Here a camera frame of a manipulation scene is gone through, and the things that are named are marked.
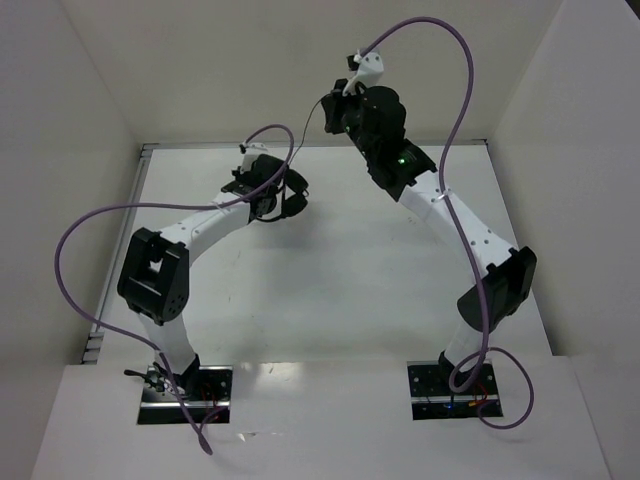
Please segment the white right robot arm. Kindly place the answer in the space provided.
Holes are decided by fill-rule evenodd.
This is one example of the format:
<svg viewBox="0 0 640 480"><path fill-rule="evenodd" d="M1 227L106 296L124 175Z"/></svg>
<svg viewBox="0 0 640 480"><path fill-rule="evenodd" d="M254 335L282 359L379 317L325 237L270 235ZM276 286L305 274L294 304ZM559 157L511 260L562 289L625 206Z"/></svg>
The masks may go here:
<svg viewBox="0 0 640 480"><path fill-rule="evenodd" d="M338 79L321 105L326 132L346 135L373 182L471 267L472 286L457 301L461 322L438 360L441 387L460 394L476 378L474 363L490 334L529 297L537 257L495 234L446 185L435 162L406 138L406 109L393 89Z"/></svg>

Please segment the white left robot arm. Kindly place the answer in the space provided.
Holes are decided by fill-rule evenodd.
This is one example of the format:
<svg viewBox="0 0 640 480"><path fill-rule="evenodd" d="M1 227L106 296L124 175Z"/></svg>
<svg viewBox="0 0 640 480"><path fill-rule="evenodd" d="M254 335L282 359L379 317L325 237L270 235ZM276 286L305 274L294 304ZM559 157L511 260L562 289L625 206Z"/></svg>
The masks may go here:
<svg viewBox="0 0 640 480"><path fill-rule="evenodd" d="M146 338L156 345L154 365L179 398L201 386L200 360L183 318L190 295L190 268L215 243L271 212L284 162L266 153L245 156L234 179L199 210L153 231L136 230L129 242L117 293L137 314Z"/></svg>

